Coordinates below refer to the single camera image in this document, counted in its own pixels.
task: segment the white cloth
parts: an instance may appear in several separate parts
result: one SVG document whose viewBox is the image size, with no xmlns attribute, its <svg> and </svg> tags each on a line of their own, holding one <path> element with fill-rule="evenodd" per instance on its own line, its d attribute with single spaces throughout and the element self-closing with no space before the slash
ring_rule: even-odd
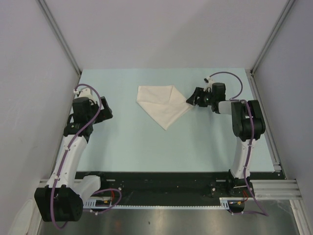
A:
<svg viewBox="0 0 313 235">
<path fill-rule="evenodd" d="M 174 86 L 139 86 L 137 103 L 164 130 L 192 108 Z"/>
</svg>

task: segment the shiny floor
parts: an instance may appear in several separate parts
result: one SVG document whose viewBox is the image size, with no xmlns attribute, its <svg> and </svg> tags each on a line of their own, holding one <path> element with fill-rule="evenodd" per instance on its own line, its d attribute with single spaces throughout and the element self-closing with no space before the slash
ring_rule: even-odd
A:
<svg viewBox="0 0 313 235">
<path fill-rule="evenodd" d="M 112 210 L 83 214 L 62 231 L 42 223 L 38 235 L 298 235 L 289 201 L 263 201 L 270 217 L 220 210 Z M 246 210 L 257 210 L 249 201 Z"/>
</svg>

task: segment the light blue tabletop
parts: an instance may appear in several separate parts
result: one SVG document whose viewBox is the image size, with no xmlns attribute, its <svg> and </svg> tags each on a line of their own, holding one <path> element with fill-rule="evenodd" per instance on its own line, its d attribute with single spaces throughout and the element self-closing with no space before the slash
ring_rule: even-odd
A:
<svg viewBox="0 0 313 235">
<path fill-rule="evenodd" d="M 105 96 L 114 117 L 93 126 L 78 171 L 228 171 L 236 148 L 231 116 L 194 107 L 165 131 L 136 102 L 140 85 L 174 85 L 188 98 L 196 87 L 205 86 L 205 77 L 218 71 L 237 74 L 244 84 L 239 98 L 253 99 L 244 69 L 84 70 L 80 83 Z M 240 90 L 231 75 L 213 79 L 225 83 L 226 99 Z M 274 171 L 264 135 L 255 147 L 251 171 Z"/>
</svg>

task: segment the wall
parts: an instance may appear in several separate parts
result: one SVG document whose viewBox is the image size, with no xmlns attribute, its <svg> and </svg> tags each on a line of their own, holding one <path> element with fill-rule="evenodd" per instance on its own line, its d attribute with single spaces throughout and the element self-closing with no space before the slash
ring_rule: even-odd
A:
<svg viewBox="0 0 313 235">
<path fill-rule="evenodd" d="M 286 2 L 47 0 L 84 69 L 249 69 Z"/>
<path fill-rule="evenodd" d="M 269 123 L 289 178 L 313 220 L 313 1 L 298 1 L 256 72 Z"/>
<path fill-rule="evenodd" d="M 0 2 L 0 234 L 49 173 L 78 81 L 34 0 Z"/>
</svg>

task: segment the purple cable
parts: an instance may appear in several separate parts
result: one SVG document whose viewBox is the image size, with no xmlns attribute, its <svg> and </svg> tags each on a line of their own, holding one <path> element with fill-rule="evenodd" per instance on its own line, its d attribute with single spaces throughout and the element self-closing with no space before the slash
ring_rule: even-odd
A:
<svg viewBox="0 0 313 235">
<path fill-rule="evenodd" d="M 103 214 L 103 213 L 105 213 L 105 212 L 108 212 L 108 211 L 110 211 L 113 207 L 115 207 L 115 206 L 121 201 L 121 199 L 122 199 L 122 193 L 121 193 L 120 190 L 115 189 L 115 188 L 102 189 L 102 190 L 99 190 L 99 191 L 94 192 L 93 195 L 96 195 L 96 194 L 102 193 L 102 192 L 108 192 L 108 191 L 115 191 L 115 192 L 118 192 L 118 193 L 119 193 L 119 198 L 118 198 L 117 202 L 115 202 L 113 205 L 111 205 L 110 207 L 106 208 L 106 209 L 103 210 L 103 211 L 100 211 L 100 212 L 99 212 L 99 211 L 95 211 L 94 213 Z"/>
<path fill-rule="evenodd" d="M 77 90 L 78 87 L 81 87 L 81 86 L 85 86 L 85 87 L 88 87 L 90 89 L 92 89 L 98 99 L 99 99 L 99 109 L 97 111 L 97 113 L 94 115 L 94 117 L 88 122 L 86 123 L 85 126 L 82 127 L 82 129 L 80 129 L 76 134 L 75 136 L 71 139 L 71 141 L 68 143 L 67 145 L 67 148 L 69 149 L 71 147 L 71 145 L 73 144 L 74 140 L 78 137 L 78 135 L 83 131 L 85 130 L 95 119 L 96 117 L 98 116 L 98 114 L 100 113 L 100 110 L 101 110 L 101 107 L 102 107 L 102 103 L 101 103 L 101 97 L 99 95 L 99 93 L 90 85 L 87 85 L 87 84 L 78 84 L 76 87 L 75 87 L 75 90 Z M 59 169 L 57 171 L 57 177 L 60 176 L 60 173 L 61 173 L 61 170 L 62 170 L 62 167 L 63 167 L 63 164 L 65 162 L 65 158 L 67 156 L 67 153 L 68 153 L 68 150 L 65 150 L 64 154 L 63 154 L 63 157 L 62 157 L 62 160 L 61 160 L 61 163 L 60 163 L 60 166 L 59 166 Z M 61 230 L 65 227 L 65 225 L 67 224 L 67 222 L 64 223 L 64 225 L 62 225 L 61 227 L 59 227 L 55 221 L 55 217 L 54 217 L 54 209 L 53 209 L 53 198 L 54 198 L 54 192 L 55 192 L 55 188 L 57 186 L 57 183 L 58 183 L 58 179 L 55 179 L 54 180 L 54 183 L 53 183 L 53 186 L 52 186 L 52 191 L 51 191 L 51 196 L 50 196 L 50 215 L 51 215 L 51 221 L 53 223 L 53 225 L 58 229 L 58 230 Z"/>
<path fill-rule="evenodd" d="M 240 94 L 243 92 L 243 89 L 244 89 L 244 85 L 243 85 L 243 82 L 241 81 L 241 79 L 237 75 L 233 74 L 232 72 L 226 72 L 226 71 L 216 72 L 216 73 L 210 75 L 210 77 L 213 77 L 214 75 L 217 75 L 217 74 L 220 74 L 220 73 L 227 73 L 227 74 L 233 75 L 240 82 L 240 86 L 241 86 L 240 92 L 238 93 L 238 95 L 235 95 L 234 97 L 230 98 L 229 100 L 232 100 L 232 99 L 237 98 L 238 96 L 240 96 Z"/>
<path fill-rule="evenodd" d="M 264 215 L 264 216 L 269 216 L 269 214 L 265 211 L 265 209 L 262 207 L 262 205 L 258 202 L 258 200 L 256 200 L 255 196 L 253 195 L 251 189 L 250 189 L 250 186 L 248 184 L 248 181 L 246 180 L 246 168 L 248 166 L 248 163 L 249 163 L 249 160 L 250 160 L 250 155 L 251 155 L 251 145 L 252 145 L 252 142 L 253 142 L 253 139 L 254 139 L 254 124 L 253 124 L 253 119 L 252 119 L 252 114 L 251 114 L 251 110 L 250 110 L 250 107 L 249 107 L 249 104 L 246 100 L 244 99 L 241 99 L 240 102 L 244 102 L 246 104 L 246 109 L 248 111 L 248 115 L 249 115 L 249 119 L 250 119 L 250 124 L 251 124 L 251 139 L 250 139 L 250 142 L 249 142 L 249 147 L 248 147 L 248 154 L 247 154 L 247 158 L 246 158 L 246 163 L 245 163 L 245 167 L 244 167 L 244 178 L 245 178 L 245 183 L 246 183 L 246 187 L 250 193 L 250 195 L 252 196 L 254 202 L 258 205 L 258 207 L 260 208 L 260 210 L 262 212 L 258 212 L 258 211 L 244 211 L 243 213 L 242 212 L 239 212 L 239 213 L 233 213 L 231 210 L 229 210 L 232 214 L 261 214 L 261 215 Z"/>
</svg>

